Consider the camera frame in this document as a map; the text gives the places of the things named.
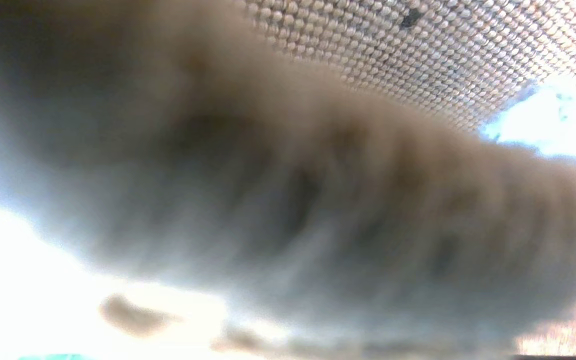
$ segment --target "cat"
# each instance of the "cat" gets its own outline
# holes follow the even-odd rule
[[[224,299],[220,341],[271,359],[496,359],[565,314],[576,158],[351,91],[237,4],[0,0],[0,207],[92,271]]]

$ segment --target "blurry animal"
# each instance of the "blurry animal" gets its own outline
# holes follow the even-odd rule
[[[576,158],[350,91],[233,4],[0,0],[0,207],[269,358],[497,358],[573,305]]]

